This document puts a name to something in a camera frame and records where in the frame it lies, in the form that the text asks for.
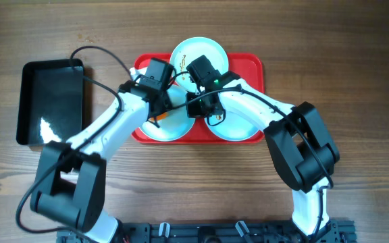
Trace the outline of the orange sponge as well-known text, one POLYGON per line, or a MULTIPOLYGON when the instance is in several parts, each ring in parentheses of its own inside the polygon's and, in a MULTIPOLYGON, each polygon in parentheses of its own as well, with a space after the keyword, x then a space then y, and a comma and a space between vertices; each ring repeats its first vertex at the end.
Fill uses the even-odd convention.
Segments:
POLYGON ((158 122, 159 120, 162 120, 162 119, 165 119, 167 117, 167 113, 163 113, 161 115, 158 115, 158 116, 155 116, 155 117, 152 117, 152 118, 149 118, 149 121, 150 122, 158 122))

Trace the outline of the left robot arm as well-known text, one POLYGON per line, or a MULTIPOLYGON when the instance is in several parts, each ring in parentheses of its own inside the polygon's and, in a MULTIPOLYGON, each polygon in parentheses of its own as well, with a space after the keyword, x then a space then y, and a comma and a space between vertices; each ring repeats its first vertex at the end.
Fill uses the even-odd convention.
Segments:
POLYGON ((89 127, 67 142, 45 145, 23 198, 31 211, 93 242, 127 242, 122 222, 103 208, 107 162, 133 131, 170 110, 173 71, 153 58, 145 72, 119 87, 115 101, 89 127))

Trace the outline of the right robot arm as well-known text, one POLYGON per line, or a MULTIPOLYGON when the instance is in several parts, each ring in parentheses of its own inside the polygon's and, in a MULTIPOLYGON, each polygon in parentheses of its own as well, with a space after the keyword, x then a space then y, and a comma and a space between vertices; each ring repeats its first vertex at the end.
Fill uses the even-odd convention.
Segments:
POLYGON ((317 109, 304 102, 281 103, 252 88, 238 74, 221 74, 202 55, 187 66, 202 92, 189 98, 189 115, 211 117, 234 113, 263 132, 276 172, 292 190, 292 222, 310 242, 329 221, 326 190, 332 189, 334 166, 340 159, 317 109))

